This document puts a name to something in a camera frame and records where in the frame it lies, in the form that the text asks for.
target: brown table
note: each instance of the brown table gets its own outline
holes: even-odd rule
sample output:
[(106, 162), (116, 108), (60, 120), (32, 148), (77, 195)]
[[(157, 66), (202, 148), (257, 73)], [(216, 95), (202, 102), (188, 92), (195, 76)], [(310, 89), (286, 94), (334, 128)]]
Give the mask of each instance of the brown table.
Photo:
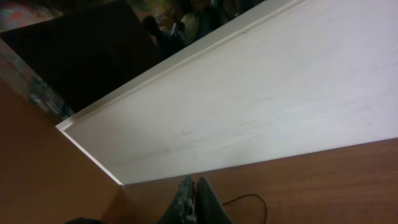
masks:
[[(206, 176), (222, 202), (258, 194), (271, 223), (398, 223), (398, 139), (194, 175)], [(108, 223), (155, 223), (183, 177), (121, 187)], [(226, 206), (237, 223), (260, 223), (258, 198)]]

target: white board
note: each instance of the white board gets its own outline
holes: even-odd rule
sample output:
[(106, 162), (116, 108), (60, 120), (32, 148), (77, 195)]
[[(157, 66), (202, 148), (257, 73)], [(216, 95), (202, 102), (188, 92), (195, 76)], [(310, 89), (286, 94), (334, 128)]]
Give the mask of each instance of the white board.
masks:
[(65, 132), (124, 184), (398, 137), (397, 11), (306, 0)]

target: person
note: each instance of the person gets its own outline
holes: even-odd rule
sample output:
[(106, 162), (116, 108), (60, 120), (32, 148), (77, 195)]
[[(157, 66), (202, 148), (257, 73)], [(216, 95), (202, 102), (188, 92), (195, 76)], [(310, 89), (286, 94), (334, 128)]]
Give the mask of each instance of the person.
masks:
[(156, 45), (160, 49), (163, 59), (170, 57), (185, 47), (185, 43), (178, 32), (162, 32), (155, 17), (145, 17), (142, 20), (142, 25), (151, 36), (155, 37)]
[(221, 13), (216, 7), (212, 5), (204, 7), (203, 10), (198, 13), (198, 18), (200, 21), (200, 27), (197, 39), (206, 36), (207, 34), (222, 26)]
[(187, 37), (187, 44), (193, 43), (197, 39), (199, 31), (199, 19), (196, 17), (190, 0), (174, 0), (173, 6), (180, 22), (184, 23), (184, 34)]
[(173, 24), (172, 34), (178, 33), (181, 39), (184, 41), (184, 44), (188, 46), (190, 44), (189, 37), (185, 33), (185, 24), (181, 21), (177, 21)]

